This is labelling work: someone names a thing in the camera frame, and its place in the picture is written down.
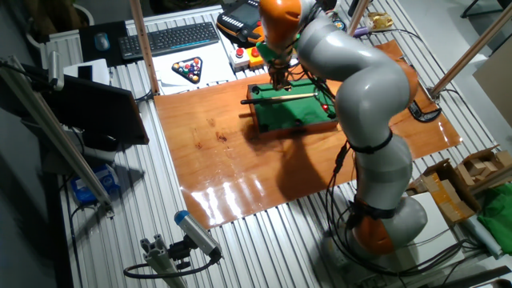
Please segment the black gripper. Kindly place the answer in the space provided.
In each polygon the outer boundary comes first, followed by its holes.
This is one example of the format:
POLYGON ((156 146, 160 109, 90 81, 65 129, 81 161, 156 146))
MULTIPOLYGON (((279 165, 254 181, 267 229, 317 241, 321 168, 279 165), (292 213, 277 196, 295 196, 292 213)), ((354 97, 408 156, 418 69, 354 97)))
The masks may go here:
POLYGON ((292 86, 288 81, 290 60, 273 59, 267 63, 268 74, 276 91, 290 91, 292 86))

